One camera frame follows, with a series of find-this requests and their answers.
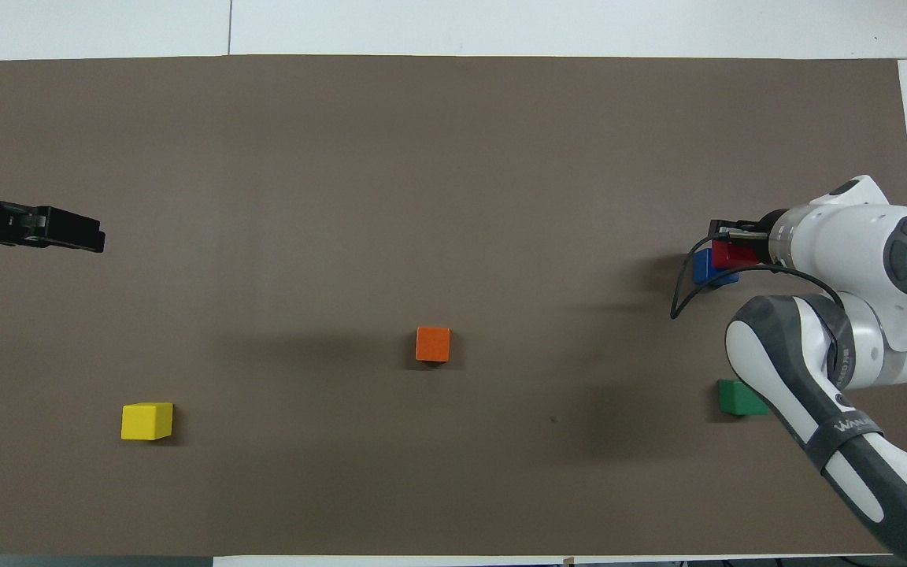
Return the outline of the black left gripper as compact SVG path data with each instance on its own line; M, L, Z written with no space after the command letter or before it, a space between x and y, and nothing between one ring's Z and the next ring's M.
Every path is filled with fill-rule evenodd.
M17 203L0 203L3 214L0 220L0 244L47 248L57 246L101 254L105 249L106 234L101 232L100 221L65 209L47 206L26 206ZM65 236L50 238L44 236Z

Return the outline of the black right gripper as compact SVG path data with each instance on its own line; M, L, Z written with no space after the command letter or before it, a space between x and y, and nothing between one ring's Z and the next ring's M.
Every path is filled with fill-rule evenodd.
M724 220L712 219L709 223L710 242L730 242L735 246L766 246L771 234L773 221L764 219Z

